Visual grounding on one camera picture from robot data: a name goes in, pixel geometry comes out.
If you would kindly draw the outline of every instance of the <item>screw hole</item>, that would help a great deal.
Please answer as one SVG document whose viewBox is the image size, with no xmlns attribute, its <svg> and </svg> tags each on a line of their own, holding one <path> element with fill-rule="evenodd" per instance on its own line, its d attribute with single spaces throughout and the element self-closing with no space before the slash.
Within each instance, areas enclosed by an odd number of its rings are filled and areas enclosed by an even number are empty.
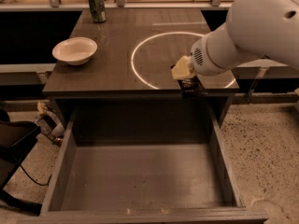
<svg viewBox="0 0 299 224">
<path fill-rule="evenodd" d="M 296 15 L 296 11 L 289 11 L 284 15 L 285 19 L 291 19 L 293 16 Z"/>
</svg>

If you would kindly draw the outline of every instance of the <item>black chair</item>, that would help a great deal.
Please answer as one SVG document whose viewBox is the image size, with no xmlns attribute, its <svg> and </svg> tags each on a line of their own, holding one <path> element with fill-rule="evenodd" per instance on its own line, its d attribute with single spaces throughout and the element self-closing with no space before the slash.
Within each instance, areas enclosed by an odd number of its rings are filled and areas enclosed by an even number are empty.
<svg viewBox="0 0 299 224">
<path fill-rule="evenodd" d="M 4 187 L 35 146 L 40 128 L 31 121 L 10 122 L 3 109 L 0 109 L 0 119 L 0 200 L 8 206 L 39 215 L 40 203 L 14 198 Z"/>
</svg>

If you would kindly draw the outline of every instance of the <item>desk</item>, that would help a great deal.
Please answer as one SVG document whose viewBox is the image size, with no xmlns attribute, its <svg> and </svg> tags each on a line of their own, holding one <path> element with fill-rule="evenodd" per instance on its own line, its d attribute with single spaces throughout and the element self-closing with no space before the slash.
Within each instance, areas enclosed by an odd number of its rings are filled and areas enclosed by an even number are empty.
<svg viewBox="0 0 299 224">
<path fill-rule="evenodd" d="M 246 210 L 221 140 L 232 74 L 203 78 L 205 92 L 184 99 L 170 75 L 207 32 L 198 8 L 108 9 L 102 24 L 83 11 L 72 36 L 98 51 L 79 67 L 58 62 L 45 87 L 66 132 L 41 217 L 21 223 L 267 219 Z"/>
</svg>

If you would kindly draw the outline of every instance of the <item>green can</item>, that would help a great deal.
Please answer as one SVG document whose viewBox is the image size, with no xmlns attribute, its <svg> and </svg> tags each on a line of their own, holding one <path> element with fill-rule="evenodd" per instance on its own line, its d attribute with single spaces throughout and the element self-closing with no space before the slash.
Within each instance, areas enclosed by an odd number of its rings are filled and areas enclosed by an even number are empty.
<svg viewBox="0 0 299 224">
<path fill-rule="evenodd" d="M 104 22 L 106 20 L 104 0 L 88 0 L 93 22 Z"/>
</svg>

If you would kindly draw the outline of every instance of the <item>beige floor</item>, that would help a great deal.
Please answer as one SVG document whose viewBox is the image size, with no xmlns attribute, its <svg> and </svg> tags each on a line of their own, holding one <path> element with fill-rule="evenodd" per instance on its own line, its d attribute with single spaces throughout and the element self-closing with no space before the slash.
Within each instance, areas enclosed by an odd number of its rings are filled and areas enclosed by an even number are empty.
<svg viewBox="0 0 299 224">
<path fill-rule="evenodd" d="M 9 115 L 34 120 L 37 112 L 14 110 Z M 247 208 L 265 210 L 267 224 L 299 223 L 299 112 L 294 103 L 232 105 L 221 129 Z M 59 148 L 42 135 L 38 139 L 23 166 L 46 182 Z M 7 189 L 33 202 L 42 202 L 46 191 L 20 170 Z M 0 208 L 0 224 L 14 224 L 20 216 L 26 214 Z"/>
</svg>

